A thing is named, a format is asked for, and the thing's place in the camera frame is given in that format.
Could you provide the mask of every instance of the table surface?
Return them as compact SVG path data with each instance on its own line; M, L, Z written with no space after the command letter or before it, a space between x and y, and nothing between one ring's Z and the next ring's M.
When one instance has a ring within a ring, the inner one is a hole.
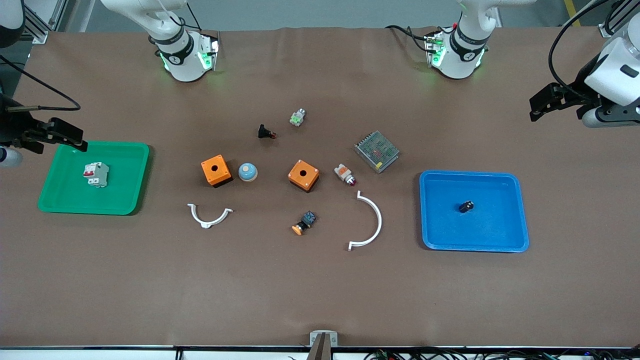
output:
M314 329L343 345L635 345L640 128L588 129L573 110L529 121L556 34L497 29L455 81L387 29L223 33L218 71L194 83L163 70L146 34L50 34L26 68L83 108L38 117L149 144L150 175L140 211L110 217L38 210L53 146L0 172L0 345L293 345ZM601 45L597 29L570 29L558 72L569 80ZM65 103L24 78L15 98ZM280 137L259 140L261 123ZM375 130L401 151L380 175L353 151ZM257 180L211 188L200 162L217 154L234 171L254 163ZM321 172L309 194L287 180L298 159ZM426 249L427 169L516 175L529 250ZM356 190L384 226L348 252L376 226ZM188 202L204 219L235 212L205 230ZM296 236L307 210L317 224Z

